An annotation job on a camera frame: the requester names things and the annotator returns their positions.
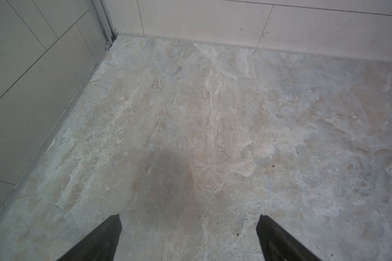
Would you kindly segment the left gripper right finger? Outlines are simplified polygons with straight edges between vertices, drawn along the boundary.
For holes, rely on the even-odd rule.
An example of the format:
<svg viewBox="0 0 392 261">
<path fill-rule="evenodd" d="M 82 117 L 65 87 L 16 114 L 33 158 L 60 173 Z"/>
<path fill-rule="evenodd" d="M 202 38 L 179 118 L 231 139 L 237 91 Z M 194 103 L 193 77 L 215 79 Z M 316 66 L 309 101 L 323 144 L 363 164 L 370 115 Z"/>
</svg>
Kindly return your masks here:
<svg viewBox="0 0 392 261">
<path fill-rule="evenodd" d="M 320 261 L 268 215 L 260 215 L 256 232 L 266 261 Z"/>
</svg>

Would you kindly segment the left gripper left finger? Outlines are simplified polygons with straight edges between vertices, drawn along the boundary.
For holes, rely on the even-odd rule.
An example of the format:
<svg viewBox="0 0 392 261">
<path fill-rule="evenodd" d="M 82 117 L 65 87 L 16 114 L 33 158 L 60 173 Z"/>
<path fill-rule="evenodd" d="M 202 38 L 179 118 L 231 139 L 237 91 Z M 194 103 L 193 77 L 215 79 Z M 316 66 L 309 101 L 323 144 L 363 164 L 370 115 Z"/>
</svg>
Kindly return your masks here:
<svg viewBox="0 0 392 261">
<path fill-rule="evenodd" d="M 112 261 L 121 232 L 119 214 L 111 215 L 58 261 Z"/>
</svg>

